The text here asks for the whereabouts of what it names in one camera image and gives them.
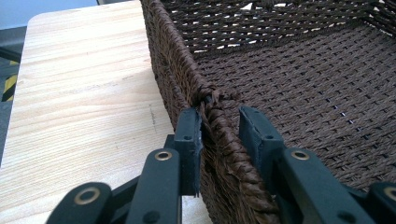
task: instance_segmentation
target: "wooden board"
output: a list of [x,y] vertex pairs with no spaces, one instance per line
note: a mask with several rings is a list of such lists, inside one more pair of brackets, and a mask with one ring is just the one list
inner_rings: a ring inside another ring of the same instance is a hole
[[[122,185],[172,132],[139,1],[34,17],[0,169],[0,222],[44,223],[80,184]],[[201,199],[183,199],[183,220],[210,223]]]

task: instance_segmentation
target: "light wood surface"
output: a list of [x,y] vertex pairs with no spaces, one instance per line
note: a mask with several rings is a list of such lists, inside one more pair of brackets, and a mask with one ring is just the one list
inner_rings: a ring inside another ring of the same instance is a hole
[[[34,17],[0,169],[0,222],[44,223],[80,184],[122,185],[172,132],[139,1]],[[183,198],[183,221],[210,223],[201,199]]]

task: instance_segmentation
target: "brown wicker basket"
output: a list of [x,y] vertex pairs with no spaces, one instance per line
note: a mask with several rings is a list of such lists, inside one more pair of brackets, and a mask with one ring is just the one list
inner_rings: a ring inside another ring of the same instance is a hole
[[395,0],[142,6],[172,124],[189,106],[203,117],[201,192],[214,223],[279,221],[237,136],[240,105],[259,108],[288,147],[314,151],[352,188],[396,181]]

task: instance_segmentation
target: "black plastic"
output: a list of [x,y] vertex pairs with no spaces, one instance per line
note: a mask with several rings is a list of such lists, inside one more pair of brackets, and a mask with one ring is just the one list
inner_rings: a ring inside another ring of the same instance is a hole
[[163,148],[175,149],[175,135],[174,134],[168,134],[166,136],[166,141],[165,141],[165,144],[163,145]]
[[174,138],[175,150],[180,155],[181,194],[199,194],[201,139],[201,117],[194,108],[181,111]]
[[[164,160],[162,154],[171,157]],[[177,151],[164,148],[149,153],[125,223],[180,223],[179,170]]]
[[376,223],[396,222],[396,184],[374,183],[362,204]]
[[111,218],[112,224],[125,223],[125,219],[128,216],[131,202],[134,199],[134,193],[136,191],[139,177],[136,177],[125,184],[113,189],[113,198],[111,200],[111,210],[114,211],[114,215]]
[[110,200],[111,188],[108,185],[93,182],[83,184],[64,196],[49,216],[47,223],[107,223],[112,215]]
[[267,188],[273,191],[271,176],[268,174],[273,172],[276,151],[286,148],[283,138],[260,110],[241,106],[239,114],[239,138],[247,149],[253,165],[267,184]]
[[240,108],[239,137],[276,196],[283,223],[374,223],[314,153],[287,149],[258,109]]

